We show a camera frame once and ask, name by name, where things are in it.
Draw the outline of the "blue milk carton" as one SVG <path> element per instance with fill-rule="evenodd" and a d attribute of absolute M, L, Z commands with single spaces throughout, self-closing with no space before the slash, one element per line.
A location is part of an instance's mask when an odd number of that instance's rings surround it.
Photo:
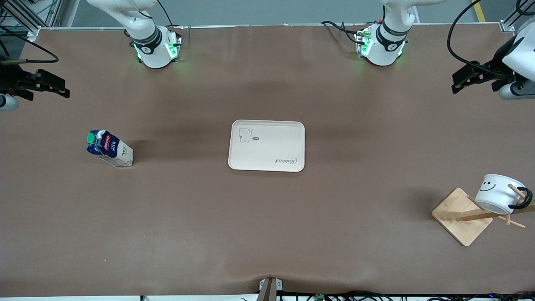
<path fill-rule="evenodd" d="M 86 150 L 112 166 L 132 166 L 133 150 L 107 130 L 92 130 L 87 136 Z"/>

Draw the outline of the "white smiley mug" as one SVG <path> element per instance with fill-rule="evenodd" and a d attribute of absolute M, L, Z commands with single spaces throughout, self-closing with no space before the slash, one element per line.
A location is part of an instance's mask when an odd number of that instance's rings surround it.
<path fill-rule="evenodd" d="M 499 174 L 487 174 L 474 198 L 479 207 L 492 213 L 508 215 L 527 208 L 533 192 L 523 183 Z"/>

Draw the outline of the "cream rabbit print tray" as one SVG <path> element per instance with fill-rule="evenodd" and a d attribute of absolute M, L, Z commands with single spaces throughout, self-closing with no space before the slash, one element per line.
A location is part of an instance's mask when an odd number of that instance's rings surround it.
<path fill-rule="evenodd" d="M 305 126 L 296 121 L 236 120 L 228 165 L 233 170 L 299 173 L 305 167 Z"/>

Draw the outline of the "wooden mug rack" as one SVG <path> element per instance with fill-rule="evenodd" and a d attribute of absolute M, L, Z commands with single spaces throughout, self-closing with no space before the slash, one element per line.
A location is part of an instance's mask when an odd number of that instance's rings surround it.
<path fill-rule="evenodd" d="M 468 247 L 493 222 L 526 228 L 511 219 L 510 214 L 500 215 L 483 209 L 472 196 L 460 187 L 453 189 L 432 211 L 433 218 L 462 246 Z"/>

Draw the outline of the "brown table cover mat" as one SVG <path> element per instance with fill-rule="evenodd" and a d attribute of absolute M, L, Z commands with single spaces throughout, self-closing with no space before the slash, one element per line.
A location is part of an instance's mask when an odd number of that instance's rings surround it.
<path fill-rule="evenodd" d="M 489 84 L 458 94 L 446 25 L 413 27 L 390 67 L 323 26 L 184 32 L 151 70 L 120 30 L 43 30 L 37 93 L 0 112 L 0 296 L 383 294 L 535 290 L 535 213 L 463 247 L 431 216 L 488 173 L 535 187 L 535 100 Z M 305 126 L 299 173 L 233 170 L 236 120 Z M 133 150 L 87 148 L 107 130 Z"/>

